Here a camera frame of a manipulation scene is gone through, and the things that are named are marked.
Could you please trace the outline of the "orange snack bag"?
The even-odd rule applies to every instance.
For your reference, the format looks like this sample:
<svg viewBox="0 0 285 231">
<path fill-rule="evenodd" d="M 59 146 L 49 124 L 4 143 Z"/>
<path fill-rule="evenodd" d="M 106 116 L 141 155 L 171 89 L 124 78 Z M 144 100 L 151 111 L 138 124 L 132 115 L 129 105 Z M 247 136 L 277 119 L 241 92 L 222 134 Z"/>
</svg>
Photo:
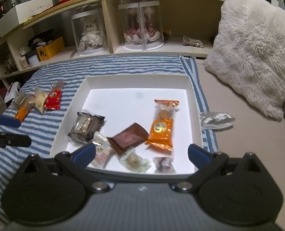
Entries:
<svg viewBox="0 0 285 231">
<path fill-rule="evenodd" d="M 154 100 L 155 109 L 147 144 L 155 148 L 172 151 L 174 115 L 178 111 L 179 101 Z"/>
<path fill-rule="evenodd" d="M 14 116 L 14 119 L 19 120 L 20 123 L 22 123 L 34 105 L 34 97 L 30 96 L 19 107 L 18 112 Z"/>
</svg>

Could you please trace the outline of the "white pink snack packet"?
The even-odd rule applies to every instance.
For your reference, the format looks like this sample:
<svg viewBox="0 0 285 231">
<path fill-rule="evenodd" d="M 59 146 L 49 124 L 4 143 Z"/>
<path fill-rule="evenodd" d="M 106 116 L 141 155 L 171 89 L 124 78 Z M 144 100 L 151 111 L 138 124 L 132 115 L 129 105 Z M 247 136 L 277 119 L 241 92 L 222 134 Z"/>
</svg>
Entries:
<svg viewBox="0 0 285 231">
<path fill-rule="evenodd" d="M 105 168 L 110 158 L 115 154 L 108 138 L 96 131 L 93 135 L 92 143 L 95 145 L 96 154 L 91 164 L 95 168 Z"/>
</svg>

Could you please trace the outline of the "small dark candy packet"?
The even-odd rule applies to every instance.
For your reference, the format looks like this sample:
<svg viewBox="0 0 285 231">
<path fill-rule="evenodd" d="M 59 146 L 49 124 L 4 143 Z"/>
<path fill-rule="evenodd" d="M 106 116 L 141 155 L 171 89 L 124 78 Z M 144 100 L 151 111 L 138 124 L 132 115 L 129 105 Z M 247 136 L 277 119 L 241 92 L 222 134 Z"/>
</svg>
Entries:
<svg viewBox="0 0 285 231">
<path fill-rule="evenodd" d="M 173 166 L 173 157 L 154 157 L 153 163 L 155 165 L 155 174 L 175 174 L 176 171 Z"/>
</svg>

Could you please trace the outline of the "cream patterned snack bag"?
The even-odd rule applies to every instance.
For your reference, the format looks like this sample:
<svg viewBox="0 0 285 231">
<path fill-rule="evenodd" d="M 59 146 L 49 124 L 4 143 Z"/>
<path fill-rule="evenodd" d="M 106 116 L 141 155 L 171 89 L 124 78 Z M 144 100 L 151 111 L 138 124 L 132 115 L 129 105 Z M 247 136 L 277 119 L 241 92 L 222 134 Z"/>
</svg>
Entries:
<svg viewBox="0 0 285 231">
<path fill-rule="evenodd" d="M 35 87 L 35 97 L 33 98 L 33 103 L 35 108 L 41 113 L 44 113 L 44 104 L 48 97 L 48 93 L 43 91 L 39 87 Z"/>
</svg>

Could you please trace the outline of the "brown triangular snack packet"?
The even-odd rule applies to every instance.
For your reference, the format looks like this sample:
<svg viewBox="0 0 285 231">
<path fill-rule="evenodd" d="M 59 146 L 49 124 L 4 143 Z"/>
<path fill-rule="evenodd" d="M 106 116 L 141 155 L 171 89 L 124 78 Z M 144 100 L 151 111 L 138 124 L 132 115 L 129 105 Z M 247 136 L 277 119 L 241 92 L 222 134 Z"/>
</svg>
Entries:
<svg viewBox="0 0 285 231">
<path fill-rule="evenodd" d="M 131 126 L 115 135 L 108 137 L 108 141 L 113 150 L 118 154 L 124 154 L 131 147 L 137 147 L 148 139 L 149 133 L 138 123 L 133 123 Z"/>
</svg>

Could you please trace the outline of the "red snack bag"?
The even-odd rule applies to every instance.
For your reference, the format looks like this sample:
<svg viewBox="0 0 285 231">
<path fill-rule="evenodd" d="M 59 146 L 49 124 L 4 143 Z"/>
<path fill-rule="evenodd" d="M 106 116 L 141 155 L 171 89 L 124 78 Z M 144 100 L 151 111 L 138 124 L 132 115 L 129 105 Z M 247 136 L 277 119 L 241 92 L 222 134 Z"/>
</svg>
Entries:
<svg viewBox="0 0 285 231">
<path fill-rule="evenodd" d="M 54 82 L 51 86 L 51 90 L 46 98 L 44 108 L 47 110 L 60 110 L 62 89 L 65 86 L 65 81 Z"/>
</svg>

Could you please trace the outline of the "small green white candy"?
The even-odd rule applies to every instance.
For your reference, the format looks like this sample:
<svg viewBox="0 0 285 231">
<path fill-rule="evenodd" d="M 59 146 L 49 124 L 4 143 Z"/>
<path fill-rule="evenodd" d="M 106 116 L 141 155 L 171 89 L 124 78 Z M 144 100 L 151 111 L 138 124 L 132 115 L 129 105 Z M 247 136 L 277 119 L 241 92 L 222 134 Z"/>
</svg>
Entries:
<svg viewBox="0 0 285 231">
<path fill-rule="evenodd" d="M 120 158 L 120 164 L 134 173 L 145 173 L 151 168 L 151 162 L 139 156 L 134 148 L 127 150 Z"/>
</svg>

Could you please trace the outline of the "white space heater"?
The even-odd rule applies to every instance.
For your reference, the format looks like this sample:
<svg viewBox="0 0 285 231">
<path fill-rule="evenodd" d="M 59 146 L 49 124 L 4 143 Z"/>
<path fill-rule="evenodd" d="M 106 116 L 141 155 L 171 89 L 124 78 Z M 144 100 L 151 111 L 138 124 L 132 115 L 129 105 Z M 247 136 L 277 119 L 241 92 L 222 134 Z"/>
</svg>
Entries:
<svg viewBox="0 0 285 231">
<path fill-rule="evenodd" d="M 7 107 L 9 107 L 12 101 L 16 98 L 20 89 L 21 89 L 21 84 L 19 82 L 11 83 L 4 97 L 4 102 Z"/>
</svg>

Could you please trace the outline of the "silver foil packet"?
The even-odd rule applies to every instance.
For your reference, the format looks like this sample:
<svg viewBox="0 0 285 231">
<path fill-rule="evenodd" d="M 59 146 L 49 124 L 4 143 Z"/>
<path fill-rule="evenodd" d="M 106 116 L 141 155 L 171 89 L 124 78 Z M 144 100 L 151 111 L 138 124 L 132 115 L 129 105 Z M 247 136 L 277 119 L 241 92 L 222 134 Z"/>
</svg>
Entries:
<svg viewBox="0 0 285 231">
<path fill-rule="evenodd" d="M 235 120 L 226 112 L 200 113 L 200 125 L 203 130 L 227 130 L 233 126 Z"/>
</svg>

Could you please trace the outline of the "small labelled jar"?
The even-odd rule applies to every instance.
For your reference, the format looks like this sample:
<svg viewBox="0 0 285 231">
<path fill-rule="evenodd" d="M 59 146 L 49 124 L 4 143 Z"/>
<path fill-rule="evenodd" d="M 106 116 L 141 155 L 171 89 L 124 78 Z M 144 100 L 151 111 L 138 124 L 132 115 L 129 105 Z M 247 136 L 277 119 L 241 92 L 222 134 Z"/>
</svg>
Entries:
<svg viewBox="0 0 285 231">
<path fill-rule="evenodd" d="M 19 59 L 19 63 L 20 63 L 20 66 L 21 66 L 22 69 L 26 69 L 26 68 L 29 67 L 29 64 L 28 64 L 27 59 L 26 59 L 25 56 L 23 56 L 23 57 L 21 57 Z"/>
</svg>

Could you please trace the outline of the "white cylindrical container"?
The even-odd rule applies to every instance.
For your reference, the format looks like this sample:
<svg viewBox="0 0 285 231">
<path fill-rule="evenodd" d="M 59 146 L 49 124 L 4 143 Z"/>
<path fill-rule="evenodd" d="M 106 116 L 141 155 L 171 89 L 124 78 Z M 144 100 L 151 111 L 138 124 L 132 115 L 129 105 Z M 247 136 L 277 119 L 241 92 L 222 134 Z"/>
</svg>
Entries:
<svg viewBox="0 0 285 231">
<path fill-rule="evenodd" d="M 39 65 L 40 65 L 40 61 L 39 61 L 37 55 L 31 56 L 31 57 L 28 59 L 28 62 L 29 62 L 29 65 L 30 65 L 31 67 L 36 67 L 36 66 L 39 66 Z"/>
</svg>

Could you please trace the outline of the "white cardboard tray box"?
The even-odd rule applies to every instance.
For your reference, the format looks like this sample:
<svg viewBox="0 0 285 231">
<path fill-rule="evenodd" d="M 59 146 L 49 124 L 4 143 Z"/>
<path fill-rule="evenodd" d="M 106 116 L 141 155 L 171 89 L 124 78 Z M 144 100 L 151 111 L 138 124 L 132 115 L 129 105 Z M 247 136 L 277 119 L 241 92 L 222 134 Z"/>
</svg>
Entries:
<svg viewBox="0 0 285 231">
<path fill-rule="evenodd" d="M 133 123 L 149 131 L 153 122 L 155 100 L 179 102 L 174 115 L 173 150 L 161 151 L 141 144 L 136 153 L 152 160 L 154 157 L 173 156 L 172 165 L 176 171 L 171 178 L 185 178 L 198 169 L 188 158 L 190 144 L 203 146 L 198 105 L 189 76 L 180 74 L 124 74 L 89 76 L 76 91 L 60 124 L 51 147 L 54 157 L 62 151 L 73 152 L 82 145 L 72 141 L 68 134 L 76 120 L 77 113 L 87 110 L 105 117 L 101 134 L 112 137 Z"/>
</svg>

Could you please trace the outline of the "yellow cardboard box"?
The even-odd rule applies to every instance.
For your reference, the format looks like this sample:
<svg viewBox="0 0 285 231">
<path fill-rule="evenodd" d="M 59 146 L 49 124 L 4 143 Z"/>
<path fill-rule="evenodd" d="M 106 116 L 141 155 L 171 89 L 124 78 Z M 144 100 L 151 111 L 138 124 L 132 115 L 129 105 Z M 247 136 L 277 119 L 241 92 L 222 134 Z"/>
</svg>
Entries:
<svg viewBox="0 0 285 231">
<path fill-rule="evenodd" d="M 41 46 L 36 48 L 38 58 L 41 62 L 52 59 L 55 55 L 61 52 L 65 48 L 62 37 L 52 41 L 47 46 Z"/>
</svg>

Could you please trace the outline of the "blue white striped blanket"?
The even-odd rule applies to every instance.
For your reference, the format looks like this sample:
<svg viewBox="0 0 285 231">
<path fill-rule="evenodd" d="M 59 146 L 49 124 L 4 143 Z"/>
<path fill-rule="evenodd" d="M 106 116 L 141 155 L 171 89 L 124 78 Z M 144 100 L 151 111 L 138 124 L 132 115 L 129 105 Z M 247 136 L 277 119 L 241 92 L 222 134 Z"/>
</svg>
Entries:
<svg viewBox="0 0 285 231">
<path fill-rule="evenodd" d="M 0 228 L 9 223 L 1 207 L 1 196 L 9 180 L 29 154 L 37 153 L 42 157 L 48 157 L 65 112 L 84 78 L 106 74 L 187 74 L 195 91 L 198 110 L 209 110 L 200 84 L 196 60 L 192 57 L 110 55 L 43 66 L 27 80 L 21 90 L 28 93 L 39 86 L 42 90 L 48 91 L 54 82 L 63 80 L 66 85 L 62 91 L 61 108 L 43 115 L 37 110 L 32 110 L 19 128 L 0 125 L 0 132 L 28 135 L 32 140 L 31 146 L 27 149 L 9 146 L 0 149 Z"/>
</svg>

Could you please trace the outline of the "white box on shelf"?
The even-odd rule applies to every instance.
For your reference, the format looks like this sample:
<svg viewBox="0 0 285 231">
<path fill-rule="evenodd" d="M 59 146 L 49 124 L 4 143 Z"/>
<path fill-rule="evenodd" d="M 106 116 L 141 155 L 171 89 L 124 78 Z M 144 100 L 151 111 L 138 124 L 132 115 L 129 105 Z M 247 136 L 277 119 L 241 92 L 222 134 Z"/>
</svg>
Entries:
<svg viewBox="0 0 285 231">
<path fill-rule="evenodd" d="M 0 19 L 0 37 L 52 6 L 53 0 L 31 0 L 16 5 Z"/>
</svg>

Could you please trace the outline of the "white dress doll in case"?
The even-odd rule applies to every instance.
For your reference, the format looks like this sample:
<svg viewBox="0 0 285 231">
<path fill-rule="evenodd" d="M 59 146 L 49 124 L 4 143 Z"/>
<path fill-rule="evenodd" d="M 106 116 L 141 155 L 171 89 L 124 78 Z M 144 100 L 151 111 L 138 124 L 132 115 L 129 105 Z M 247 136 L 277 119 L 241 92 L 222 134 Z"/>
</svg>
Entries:
<svg viewBox="0 0 285 231">
<path fill-rule="evenodd" d="M 106 50 L 106 39 L 100 9 L 71 16 L 74 41 L 80 56 L 91 56 Z"/>
</svg>

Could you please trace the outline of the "fluffy white pillow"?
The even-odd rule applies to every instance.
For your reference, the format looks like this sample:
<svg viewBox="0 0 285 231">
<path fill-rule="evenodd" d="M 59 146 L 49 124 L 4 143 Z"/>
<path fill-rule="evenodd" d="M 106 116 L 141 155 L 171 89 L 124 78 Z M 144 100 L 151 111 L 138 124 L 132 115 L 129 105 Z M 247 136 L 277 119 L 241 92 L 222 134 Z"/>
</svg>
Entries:
<svg viewBox="0 0 285 231">
<path fill-rule="evenodd" d="M 225 0 L 205 69 L 266 117 L 285 101 L 285 11 L 265 0 Z"/>
</svg>

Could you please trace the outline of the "tangled trinket on shelf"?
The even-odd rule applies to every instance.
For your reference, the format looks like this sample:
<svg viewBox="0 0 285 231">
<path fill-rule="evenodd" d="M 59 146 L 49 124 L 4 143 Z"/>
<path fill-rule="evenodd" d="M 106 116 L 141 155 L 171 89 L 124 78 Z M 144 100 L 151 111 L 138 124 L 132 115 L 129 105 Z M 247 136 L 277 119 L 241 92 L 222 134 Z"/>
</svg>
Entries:
<svg viewBox="0 0 285 231">
<path fill-rule="evenodd" d="M 182 38 L 182 44 L 185 46 L 193 46 L 196 48 L 203 48 L 204 44 L 202 41 L 193 39 L 191 37 L 187 37 L 186 35 L 183 36 Z"/>
</svg>

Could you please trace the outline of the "wooden headboard shelf unit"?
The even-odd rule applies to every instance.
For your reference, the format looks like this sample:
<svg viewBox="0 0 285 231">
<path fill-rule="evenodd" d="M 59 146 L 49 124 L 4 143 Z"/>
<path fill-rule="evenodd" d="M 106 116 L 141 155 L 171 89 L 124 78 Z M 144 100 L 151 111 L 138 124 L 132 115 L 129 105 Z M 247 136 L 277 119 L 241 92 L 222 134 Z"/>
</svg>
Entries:
<svg viewBox="0 0 285 231">
<path fill-rule="evenodd" d="M 162 29 L 168 30 L 172 36 L 165 44 L 151 51 L 132 51 L 122 44 L 122 30 L 118 5 L 121 0 L 70 0 L 51 7 L 18 25 L 0 39 L 0 46 L 6 43 L 16 65 L 17 71 L 0 77 L 0 80 L 16 76 L 32 68 L 22 69 L 19 65 L 19 50 L 33 37 L 32 27 L 46 19 L 55 18 L 67 11 L 83 5 L 98 2 L 103 11 L 104 28 L 108 49 L 104 55 L 140 55 L 162 54 L 182 55 L 205 58 L 212 49 L 211 38 L 217 34 L 220 20 L 220 7 L 225 0 L 154 0 L 160 2 Z M 203 42 L 203 48 L 185 46 L 182 38 L 186 35 Z"/>
</svg>

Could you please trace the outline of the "red dress doll in case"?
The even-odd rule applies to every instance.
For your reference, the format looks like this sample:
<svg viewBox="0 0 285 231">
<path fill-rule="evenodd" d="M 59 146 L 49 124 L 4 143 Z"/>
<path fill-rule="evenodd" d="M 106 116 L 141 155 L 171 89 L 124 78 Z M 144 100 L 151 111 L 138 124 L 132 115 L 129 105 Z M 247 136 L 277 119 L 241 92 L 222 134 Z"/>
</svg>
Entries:
<svg viewBox="0 0 285 231">
<path fill-rule="evenodd" d="M 151 51 L 164 45 L 159 1 L 118 6 L 123 46 L 132 51 Z"/>
</svg>

